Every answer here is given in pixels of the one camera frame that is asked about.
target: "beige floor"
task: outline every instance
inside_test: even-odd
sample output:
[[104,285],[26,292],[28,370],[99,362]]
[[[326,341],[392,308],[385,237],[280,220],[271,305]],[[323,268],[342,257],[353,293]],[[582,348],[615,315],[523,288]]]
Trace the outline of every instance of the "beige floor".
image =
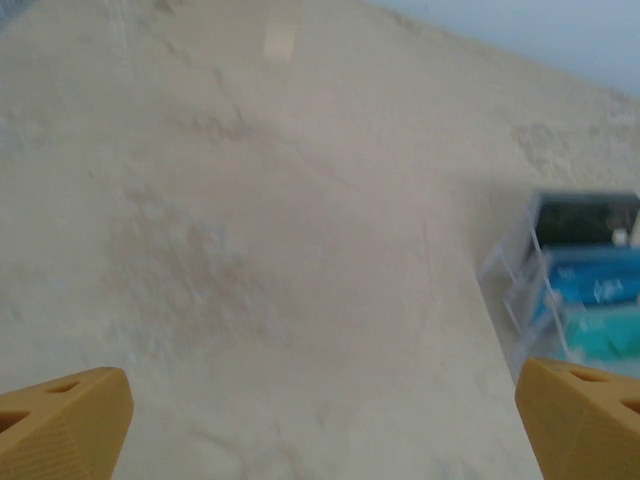
[[0,34],[0,386],[93,366],[117,479],[536,479],[474,277],[636,103],[341,0],[40,0]]

